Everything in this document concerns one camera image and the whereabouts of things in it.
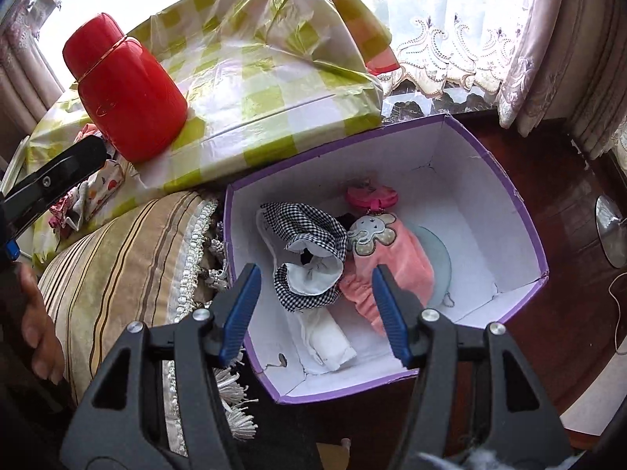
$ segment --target pink cloth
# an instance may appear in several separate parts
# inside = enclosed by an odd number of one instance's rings
[[[418,238],[391,213],[365,215],[349,231],[349,253],[339,287],[357,312],[380,334],[383,322],[372,294],[372,271],[387,265],[397,284],[418,297],[422,305],[433,293],[433,268]]]

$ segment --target dark wooden surface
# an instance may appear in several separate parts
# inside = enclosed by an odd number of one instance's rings
[[[544,245],[549,282],[507,327],[563,412],[603,370],[614,351],[618,314],[607,287],[618,271],[601,249],[594,204],[606,193],[627,213],[627,190],[609,158],[587,164],[558,122],[544,123],[527,138],[500,128],[494,115],[463,123],[509,174]],[[626,290],[627,280],[617,283],[623,301]],[[624,326],[620,335],[625,335]],[[308,405],[308,414],[319,427],[318,441],[337,444],[343,437],[350,438],[349,469],[385,469],[412,389],[413,380],[405,380]],[[467,391],[459,393],[459,406],[465,403]],[[464,434],[459,410],[452,422],[450,447]]]
[[[580,433],[579,431],[566,430],[568,433],[568,440],[571,443],[571,447],[578,450],[591,450],[599,441],[599,437],[595,435],[589,435],[588,433]]]

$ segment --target red lid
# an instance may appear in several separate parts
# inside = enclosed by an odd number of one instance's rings
[[[63,47],[63,59],[77,80],[124,34],[109,14],[98,14],[76,30]]]

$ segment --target purple box rim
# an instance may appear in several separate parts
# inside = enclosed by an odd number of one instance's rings
[[[516,210],[518,211],[518,214],[522,219],[522,222],[527,229],[527,233],[529,234],[529,238],[531,239],[531,242],[534,246],[535,256],[538,260],[538,268],[540,269],[540,277],[538,278],[538,280],[535,281],[533,288],[525,295],[525,297],[520,300],[520,302],[518,302],[512,309],[510,309],[504,316],[502,316],[499,321],[505,323],[506,321],[511,319],[519,310],[523,308],[523,306],[527,302],[529,302],[538,293],[538,291],[540,291],[540,289],[549,280],[549,265],[544,254],[544,248],[542,247],[540,236],[538,235],[531,216],[529,215],[529,211],[527,210],[527,207],[522,201],[522,198],[518,194],[518,191],[516,190],[515,186],[512,183],[512,180],[510,180],[506,171],[498,163],[494,156],[481,144],[481,142],[479,142],[479,140],[474,137],[459,121],[457,121],[449,114],[436,114],[432,116],[425,116],[417,120],[394,123],[384,127],[378,127],[371,131],[365,131],[360,134],[345,137],[343,139],[339,139],[337,141],[318,146],[311,150],[307,150],[306,152],[299,153],[294,157],[290,157],[289,159],[285,159],[278,163],[272,164],[267,168],[251,173],[250,175],[231,183],[227,188],[224,215],[225,243],[227,245],[229,276],[231,282],[236,279],[236,277],[234,277],[235,268],[233,263],[233,245],[231,243],[231,208],[233,205],[233,195],[235,191],[246,187],[247,185],[255,183],[258,180],[264,179],[265,177],[278,173],[279,171],[286,170],[302,162],[320,157],[325,153],[334,152],[335,150],[339,150],[340,148],[344,148],[345,146],[354,145],[355,143],[360,143],[374,137],[386,136],[387,134],[393,134],[412,128],[417,129],[420,127],[424,127],[425,125],[431,125],[437,122],[446,123],[451,129],[455,130],[459,135],[466,139],[466,141],[468,141],[468,143],[471,144],[471,146],[475,150],[477,150],[480,157],[492,169],[493,173],[500,180],[503,187],[506,188],[506,191],[512,199],[512,202],[516,207]],[[365,390],[374,389],[375,387],[378,387],[380,385],[385,385],[387,383],[409,378],[410,376],[415,376],[416,374],[418,374],[418,370],[406,370],[400,373],[394,373],[393,375],[376,378],[375,380],[366,381],[365,383],[360,383],[358,385],[345,387],[344,389],[332,390],[330,392],[322,392],[319,394],[309,394],[297,397],[292,397],[288,395],[281,396],[277,389],[275,389],[274,385],[272,385],[270,379],[266,376],[264,369],[256,356],[255,348],[253,348],[253,344],[250,340],[248,332],[244,337],[244,346],[246,348],[246,352],[248,353],[250,364],[253,367],[253,370],[255,371],[259,381],[261,381],[264,388],[268,391],[273,400],[279,404],[294,405],[302,403],[314,403],[317,401],[328,401],[331,399],[337,399],[339,397],[356,394],[358,392],[363,392]]]

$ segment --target cardboard box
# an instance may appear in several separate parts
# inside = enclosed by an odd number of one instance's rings
[[[259,379],[279,403],[333,399],[416,373],[402,367],[387,339],[343,298],[329,311],[357,357],[336,372],[312,373],[297,322],[275,294],[272,257],[255,226],[255,213],[266,202],[346,213],[347,184],[373,176],[397,190],[392,211],[407,227],[426,227],[446,245],[455,306],[438,309],[454,322],[483,328],[507,321],[548,280],[540,238],[516,188],[490,152],[451,116],[346,137],[253,173],[228,188],[225,241],[232,279],[247,262],[261,267],[261,296],[245,346]]]

